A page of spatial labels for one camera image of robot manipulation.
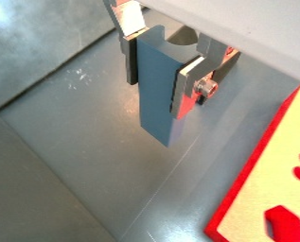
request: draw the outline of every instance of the blue block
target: blue block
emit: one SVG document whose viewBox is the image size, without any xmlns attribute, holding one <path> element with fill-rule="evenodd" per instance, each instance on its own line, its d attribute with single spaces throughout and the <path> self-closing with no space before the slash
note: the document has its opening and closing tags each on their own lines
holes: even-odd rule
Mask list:
<svg viewBox="0 0 300 242">
<path fill-rule="evenodd" d="M 165 28 L 153 27 L 137 38 L 141 126 L 167 147 L 179 137 L 185 118 L 170 113 L 175 72 L 197 56 L 195 45 L 165 41 Z"/>
</svg>

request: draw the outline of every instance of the silver bolt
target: silver bolt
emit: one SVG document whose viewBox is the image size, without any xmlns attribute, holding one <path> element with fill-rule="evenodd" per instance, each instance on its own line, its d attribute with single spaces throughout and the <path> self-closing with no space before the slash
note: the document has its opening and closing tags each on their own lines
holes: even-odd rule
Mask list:
<svg viewBox="0 0 300 242">
<path fill-rule="evenodd" d="M 210 98 L 218 89 L 218 84 L 207 77 L 202 78 L 195 83 L 195 92 Z"/>
</svg>

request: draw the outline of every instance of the yellow surface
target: yellow surface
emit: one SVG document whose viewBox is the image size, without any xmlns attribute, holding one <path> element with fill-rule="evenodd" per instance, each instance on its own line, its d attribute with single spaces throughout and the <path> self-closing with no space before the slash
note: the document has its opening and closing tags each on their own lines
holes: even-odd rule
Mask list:
<svg viewBox="0 0 300 242">
<path fill-rule="evenodd" d="M 265 233 L 264 212 L 284 205 L 300 217 L 300 91 L 270 137 L 265 151 L 219 223 L 218 232 L 230 242 L 273 241 Z"/>
</svg>

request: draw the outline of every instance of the metal clamp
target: metal clamp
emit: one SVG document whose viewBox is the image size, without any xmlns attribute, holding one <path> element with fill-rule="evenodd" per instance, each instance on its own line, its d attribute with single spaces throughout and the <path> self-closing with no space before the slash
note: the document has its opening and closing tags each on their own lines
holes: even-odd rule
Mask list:
<svg viewBox="0 0 300 242">
<path fill-rule="evenodd" d="M 149 30 L 145 25 L 141 5 L 133 0 L 103 0 L 119 31 L 122 52 L 126 55 L 127 83 L 138 82 L 137 38 Z M 199 33 L 197 56 L 175 72 L 171 90 L 171 114 L 181 119 L 195 103 L 202 104 L 213 96 L 218 84 L 233 67 L 240 52 Z"/>
<path fill-rule="evenodd" d="M 133 0 L 103 0 L 110 18 L 119 32 L 122 52 L 126 55 L 127 83 L 138 82 L 137 36 L 147 27 L 141 5 Z"/>
</svg>

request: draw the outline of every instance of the red frame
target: red frame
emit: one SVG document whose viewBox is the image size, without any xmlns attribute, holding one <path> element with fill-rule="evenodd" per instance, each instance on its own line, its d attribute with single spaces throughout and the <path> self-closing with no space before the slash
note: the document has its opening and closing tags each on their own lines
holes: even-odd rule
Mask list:
<svg viewBox="0 0 300 242">
<path fill-rule="evenodd" d="M 294 92 L 289 95 L 288 99 L 285 100 L 284 104 L 281 105 L 278 112 L 276 113 L 273 120 L 266 128 L 265 134 L 261 138 L 261 141 L 258 145 L 254 148 L 254 151 L 248 159 L 248 162 L 242 168 L 242 171 L 240 173 L 240 176 L 237 177 L 232 188 L 224 198 L 224 201 L 219 204 L 219 207 L 207 223 L 206 228 L 203 229 L 203 232 L 207 234 L 207 236 L 213 239 L 215 242 L 230 242 L 226 240 L 226 238 L 218 233 L 218 225 L 222 221 L 222 218 L 228 212 L 228 209 L 233 203 L 233 200 L 236 196 L 238 195 L 242 185 L 245 183 L 245 180 L 250 174 L 250 171 L 260 159 L 260 156 L 265 150 L 265 146 L 268 144 L 269 139 L 272 138 L 272 135 L 277 129 L 277 126 L 285 116 L 285 113 L 288 111 L 289 105 L 297 95 L 297 92 L 300 90 L 300 87 L 294 90 Z"/>
</svg>

